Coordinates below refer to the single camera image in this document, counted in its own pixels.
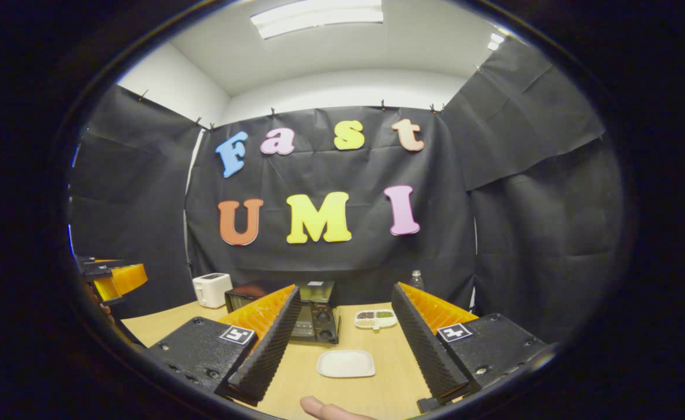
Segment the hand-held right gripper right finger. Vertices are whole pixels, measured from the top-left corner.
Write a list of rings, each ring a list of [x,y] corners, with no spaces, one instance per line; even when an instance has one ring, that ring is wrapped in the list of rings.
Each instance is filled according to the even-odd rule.
[[[547,346],[500,313],[478,317],[403,282],[395,285],[391,306],[438,403],[517,374]]]

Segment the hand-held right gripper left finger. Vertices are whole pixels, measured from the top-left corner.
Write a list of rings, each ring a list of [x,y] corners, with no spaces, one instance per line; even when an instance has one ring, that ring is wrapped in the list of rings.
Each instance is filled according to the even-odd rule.
[[[174,377],[257,406],[283,359],[300,309],[300,290],[289,285],[219,321],[193,317],[148,351]]]

